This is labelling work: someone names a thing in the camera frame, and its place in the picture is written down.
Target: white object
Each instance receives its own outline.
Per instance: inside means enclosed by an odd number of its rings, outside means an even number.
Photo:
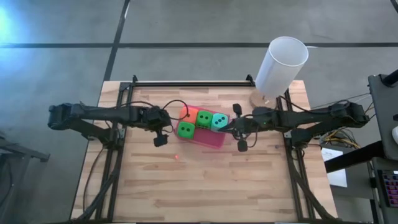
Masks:
[[[256,77],[256,88],[266,98],[282,95],[308,59],[307,47],[293,37],[274,39]]]
[[[398,144],[398,126],[392,129],[392,138]]]
[[[322,149],[323,161],[328,161],[329,159],[343,155],[343,152],[333,150],[333,149]],[[328,174],[329,184],[339,187],[347,187],[346,170],[341,169]]]

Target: white paper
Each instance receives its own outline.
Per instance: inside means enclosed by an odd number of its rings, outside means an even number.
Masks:
[[[338,157],[343,155],[343,152],[333,150],[333,149],[322,149],[322,158],[323,161],[328,161],[334,157]],[[329,184],[339,187],[347,187],[347,178],[346,178],[346,170],[341,169],[338,171],[334,171],[328,174]]]

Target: concrete floor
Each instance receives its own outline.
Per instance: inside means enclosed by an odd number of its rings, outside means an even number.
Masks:
[[[123,3],[3,0],[0,43],[112,43]],[[280,35],[304,42],[398,42],[397,24],[388,0],[136,0],[121,42],[270,42]],[[242,80],[257,73],[266,50],[119,49],[111,80],[130,80],[133,74],[140,80]],[[50,130],[48,106],[97,104],[110,53],[110,48],[0,48],[0,131],[51,153],[48,163],[29,166],[16,222],[68,219],[87,141],[73,131]],[[367,76],[397,69],[396,55],[394,47],[311,48],[297,79],[305,81],[314,107],[367,93]],[[380,140],[376,119],[353,131],[361,145]],[[371,220],[367,202],[337,195],[335,200],[341,218]]]

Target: white plastic cup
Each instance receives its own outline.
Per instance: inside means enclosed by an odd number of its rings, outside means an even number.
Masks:
[[[274,39],[261,63],[256,88],[267,99],[282,95],[308,59],[307,47],[293,37]]]

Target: wooden table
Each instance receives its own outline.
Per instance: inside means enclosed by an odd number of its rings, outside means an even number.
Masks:
[[[104,82],[98,106],[116,104],[120,82]],[[233,103],[243,114],[252,108],[249,95],[253,87],[134,87],[133,101],[148,101],[163,106],[181,99],[213,111],[234,115]],[[290,88],[294,103],[310,109],[303,81]],[[178,117],[180,103],[167,111]],[[102,121],[98,126],[106,127]],[[209,149],[178,140],[154,147],[154,133],[128,128],[124,147],[114,222],[276,222],[296,221],[291,183],[282,134],[276,131],[258,134],[255,147],[238,152],[229,136],[222,149]],[[248,138],[250,145],[254,134]],[[83,164],[72,218],[82,213],[82,195],[88,173],[101,144],[92,141]],[[105,152],[91,177],[86,206],[98,190]],[[330,214],[336,217],[335,204],[318,146],[305,150],[305,165],[312,192]],[[105,200],[104,212],[107,209]]]

